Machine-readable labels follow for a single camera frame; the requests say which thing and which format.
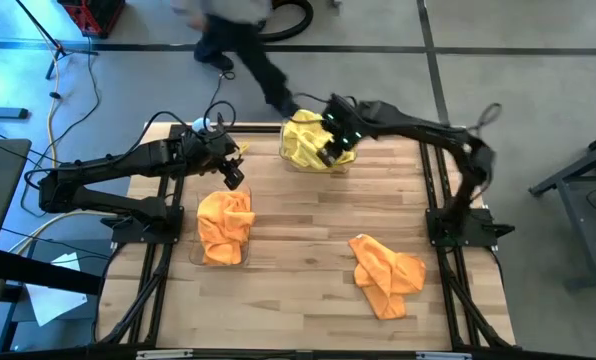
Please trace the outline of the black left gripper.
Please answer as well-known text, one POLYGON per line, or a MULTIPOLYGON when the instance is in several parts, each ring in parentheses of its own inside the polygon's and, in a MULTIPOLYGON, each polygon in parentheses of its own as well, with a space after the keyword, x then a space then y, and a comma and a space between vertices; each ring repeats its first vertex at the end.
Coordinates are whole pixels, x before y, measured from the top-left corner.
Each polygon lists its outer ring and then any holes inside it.
POLYGON ((220 171, 230 190, 237 189, 245 176, 239 169, 239 147, 226 133, 218 135, 189 134, 183 140, 186 173, 220 171))

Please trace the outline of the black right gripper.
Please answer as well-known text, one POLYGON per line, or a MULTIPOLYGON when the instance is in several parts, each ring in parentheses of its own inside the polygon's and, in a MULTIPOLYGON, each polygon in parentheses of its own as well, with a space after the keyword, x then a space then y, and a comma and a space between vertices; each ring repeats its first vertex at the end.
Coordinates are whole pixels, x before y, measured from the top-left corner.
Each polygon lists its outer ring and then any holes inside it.
POLYGON ((350 151, 362 139, 360 119, 355 109, 342 96, 332 94, 322 112, 323 129, 331 134, 325 148, 317 151, 320 161, 328 168, 336 165, 337 158, 329 151, 350 151))

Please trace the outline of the clear plastic basket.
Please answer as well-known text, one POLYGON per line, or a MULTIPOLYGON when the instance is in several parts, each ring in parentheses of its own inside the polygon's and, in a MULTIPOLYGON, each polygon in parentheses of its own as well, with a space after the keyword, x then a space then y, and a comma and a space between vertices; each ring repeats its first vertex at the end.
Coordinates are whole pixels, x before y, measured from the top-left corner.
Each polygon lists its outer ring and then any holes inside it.
POLYGON ((345 173, 348 170, 348 168, 351 166, 351 164, 353 163, 353 162, 351 162, 351 163, 344 164, 343 166, 337 166, 337 167, 331 167, 331 168, 327 167, 324 170, 313 170, 313 169, 309 169, 309 168, 300 168, 300 167, 297 167, 296 165, 293 165, 291 162, 289 162, 285 159, 283 159, 283 160, 285 162, 287 162, 296 171, 309 172, 309 173, 345 173))
MULTIPOLYGON (((203 263, 204 249, 203 249, 203 246, 202 246, 202 243, 201 243, 200 235, 198 234, 197 210, 198 210, 198 206, 199 206, 200 202, 205 197, 207 197, 209 194, 211 194, 213 192, 216 192, 216 191, 226 191, 226 192, 229 192, 227 190, 214 190, 214 189, 212 189, 210 192, 208 192, 206 194, 202 194, 202 195, 197 195, 196 196, 196 200, 197 200, 196 209, 195 209, 195 218, 196 218, 196 220, 195 220, 195 228, 194 228, 194 235, 193 235, 191 250, 190 250, 190 253, 189 253, 189 260, 194 265, 198 265, 198 266, 210 266, 210 265, 205 265, 203 263)), ((252 191, 251 191, 251 188, 248 185, 241 185, 240 187, 238 187, 233 192, 245 192, 245 193, 248 193, 251 196, 251 203, 252 203, 252 210, 253 210, 252 191)), ((244 255, 244 259, 243 259, 242 263, 241 264, 238 264, 238 265, 215 266, 215 267, 234 267, 234 266, 243 266, 245 264, 245 262, 246 262, 246 260, 248 258, 248 253, 249 253, 251 230, 250 230, 250 234, 249 234, 249 240, 247 241, 247 244, 243 246, 243 249, 242 249, 242 254, 244 255)))

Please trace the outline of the person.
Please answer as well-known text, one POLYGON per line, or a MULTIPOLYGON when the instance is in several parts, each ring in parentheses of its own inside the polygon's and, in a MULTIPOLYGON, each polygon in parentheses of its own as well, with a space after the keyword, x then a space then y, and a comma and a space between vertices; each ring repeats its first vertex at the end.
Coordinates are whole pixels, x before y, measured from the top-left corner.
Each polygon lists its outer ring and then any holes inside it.
POLYGON ((234 68, 228 52, 237 55, 259 84, 265 102, 290 118, 299 106, 287 88, 286 75, 268 58, 258 24, 272 10, 271 0, 169 0, 175 14, 200 33, 193 57, 222 72, 234 68))

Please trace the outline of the red black tool box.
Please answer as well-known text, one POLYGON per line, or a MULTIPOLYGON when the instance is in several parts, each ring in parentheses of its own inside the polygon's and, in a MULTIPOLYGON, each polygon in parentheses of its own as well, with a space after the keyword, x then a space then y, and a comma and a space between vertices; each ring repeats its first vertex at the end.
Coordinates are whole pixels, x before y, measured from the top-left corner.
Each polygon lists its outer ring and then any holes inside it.
POLYGON ((83 37, 106 39, 125 8, 125 0, 57 0, 83 37))

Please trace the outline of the black tripod stand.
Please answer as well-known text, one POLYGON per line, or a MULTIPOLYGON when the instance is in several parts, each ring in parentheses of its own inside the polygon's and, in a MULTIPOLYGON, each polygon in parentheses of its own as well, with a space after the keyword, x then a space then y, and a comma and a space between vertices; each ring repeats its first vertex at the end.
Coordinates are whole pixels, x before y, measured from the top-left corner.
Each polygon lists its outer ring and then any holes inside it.
POLYGON ((48 67, 48 70, 45 75, 45 79, 49 80, 53 73, 57 72, 58 70, 58 60, 60 58, 67 57, 71 54, 84 54, 88 56, 98 56, 99 53, 96 51, 92 51, 91 49, 86 50, 78 50, 78 49, 69 49, 65 48, 58 40, 52 37, 49 32, 40 24, 37 18, 31 13, 31 11, 23 4, 21 0, 14 0, 16 4, 22 9, 25 15, 29 18, 32 22, 34 27, 36 28, 37 32, 41 35, 41 38, 45 42, 45 45, 49 49, 49 53, 52 56, 52 61, 48 67))

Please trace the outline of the black support beam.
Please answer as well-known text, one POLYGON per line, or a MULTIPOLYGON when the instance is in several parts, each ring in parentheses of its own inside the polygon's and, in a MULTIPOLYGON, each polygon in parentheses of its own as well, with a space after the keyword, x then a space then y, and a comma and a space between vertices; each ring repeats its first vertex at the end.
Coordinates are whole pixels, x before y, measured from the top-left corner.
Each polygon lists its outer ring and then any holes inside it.
POLYGON ((0 250, 0 279, 96 295, 101 277, 0 250))

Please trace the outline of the white paper sheet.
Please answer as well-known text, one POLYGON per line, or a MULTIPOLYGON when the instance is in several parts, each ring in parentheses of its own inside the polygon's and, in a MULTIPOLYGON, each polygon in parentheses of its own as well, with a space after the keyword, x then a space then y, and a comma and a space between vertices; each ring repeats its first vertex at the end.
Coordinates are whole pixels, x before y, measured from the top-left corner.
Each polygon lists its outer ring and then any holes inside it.
POLYGON ((87 303, 87 295, 82 293, 32 284, 26 285, 26 289, 40 327, 87 303))

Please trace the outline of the dark grey metal cart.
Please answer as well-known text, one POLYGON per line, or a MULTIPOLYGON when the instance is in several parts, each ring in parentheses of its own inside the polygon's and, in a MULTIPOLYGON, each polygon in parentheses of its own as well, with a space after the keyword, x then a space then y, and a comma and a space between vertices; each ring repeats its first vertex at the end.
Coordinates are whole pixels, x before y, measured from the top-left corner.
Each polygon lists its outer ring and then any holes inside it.
POLYGON ((529 193, 540 197, 550 190, 562 200, 589 269, 588 275, 567 280, 564 286, 570 291, 596 287, 596 140, 580 159, 530 187, 529 193))

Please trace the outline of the black aluminium table frame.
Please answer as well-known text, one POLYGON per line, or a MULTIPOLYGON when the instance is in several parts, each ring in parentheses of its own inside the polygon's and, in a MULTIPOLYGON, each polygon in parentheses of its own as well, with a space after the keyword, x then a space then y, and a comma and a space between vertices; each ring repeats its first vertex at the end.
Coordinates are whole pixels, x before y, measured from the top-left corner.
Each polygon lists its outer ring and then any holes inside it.
POLYGON ((183 232, 165 284, 159 349, 211 355, 233 349, 429 350, 451 346, 439 252, 427 237, 428 181, 456 188, 460 175, 448 153, 420 154, 400 137, 363 141, 342 174, 306 173, 279 155, 276 125, 240 125, 241 165, 256 220, 243 266, 198 266, 189 260, 196 196, 222 190, 219 174, 183 185, 183 232), (354 282, 348 241, 366 234, 387 248, 420 258, 426 279, 405 299, 407 315, 379 320, 354 282))

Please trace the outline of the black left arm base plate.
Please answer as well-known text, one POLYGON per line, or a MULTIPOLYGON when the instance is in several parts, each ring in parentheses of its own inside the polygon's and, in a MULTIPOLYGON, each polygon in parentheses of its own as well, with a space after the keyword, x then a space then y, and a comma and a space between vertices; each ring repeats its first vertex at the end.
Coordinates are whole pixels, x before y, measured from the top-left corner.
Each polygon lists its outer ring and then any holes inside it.
POLYGON ((164 220, 140 222, 133 217, 119 220, 111 229, 115 243, 173 244, 180 238, 184 208, 168 206, 164 220))

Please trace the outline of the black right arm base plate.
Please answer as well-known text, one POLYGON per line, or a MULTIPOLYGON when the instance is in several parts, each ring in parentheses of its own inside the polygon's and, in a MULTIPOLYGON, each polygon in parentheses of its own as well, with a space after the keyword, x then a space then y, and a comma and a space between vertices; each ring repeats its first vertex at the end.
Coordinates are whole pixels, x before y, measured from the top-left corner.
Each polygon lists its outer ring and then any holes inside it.
POLYGON ((515 230, 513 225, 495 223, 485 208, 472 208, 458 217, 450 217, 444 209, 427 209, 425 220, 435 247, 497 246, 499 238, 515 230))

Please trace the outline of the silver metal bracket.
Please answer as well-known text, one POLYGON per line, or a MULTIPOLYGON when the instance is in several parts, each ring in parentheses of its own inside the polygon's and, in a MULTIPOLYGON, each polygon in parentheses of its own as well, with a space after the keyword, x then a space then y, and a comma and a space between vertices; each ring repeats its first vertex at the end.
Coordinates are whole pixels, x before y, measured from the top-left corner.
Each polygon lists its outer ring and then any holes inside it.
POLYGON ((473 360, 469 353, 456 352, 416 352, 416 360, 473 360))
POLYGON ((192 358, 190 349, 156 349, 138 351, 135 360, 180 360, 192 358))

